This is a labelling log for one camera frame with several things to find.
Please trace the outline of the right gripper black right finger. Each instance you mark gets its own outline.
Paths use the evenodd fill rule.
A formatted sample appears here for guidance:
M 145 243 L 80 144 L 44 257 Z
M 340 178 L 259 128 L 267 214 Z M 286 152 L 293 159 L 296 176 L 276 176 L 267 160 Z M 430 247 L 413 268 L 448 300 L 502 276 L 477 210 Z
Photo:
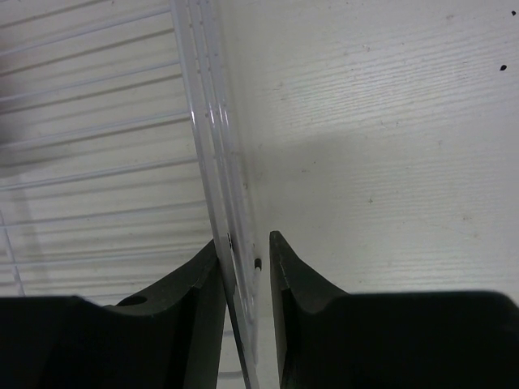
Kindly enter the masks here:
M 491 291 L 350 294 L 269 235 L 283 388 L 515 388 L 518 308 Z

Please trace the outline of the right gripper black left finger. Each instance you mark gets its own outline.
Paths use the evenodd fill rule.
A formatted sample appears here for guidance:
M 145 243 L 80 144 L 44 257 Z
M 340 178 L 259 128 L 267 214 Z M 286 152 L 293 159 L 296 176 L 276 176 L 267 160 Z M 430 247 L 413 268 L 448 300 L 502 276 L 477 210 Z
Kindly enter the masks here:
M 214 388 L 225 294 L 216 248 L 114 306 L 1 300 L 4 388 Z

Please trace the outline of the white wire dish rack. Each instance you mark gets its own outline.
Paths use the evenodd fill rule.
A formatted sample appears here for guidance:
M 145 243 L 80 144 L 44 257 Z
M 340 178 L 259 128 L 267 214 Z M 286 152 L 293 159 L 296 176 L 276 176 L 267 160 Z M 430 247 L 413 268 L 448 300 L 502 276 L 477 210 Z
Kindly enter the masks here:
M 257 388 L 255 254 L 214 1 L 1 4 L 1 294 L 129 301 L 207 242 L 217 385 Z

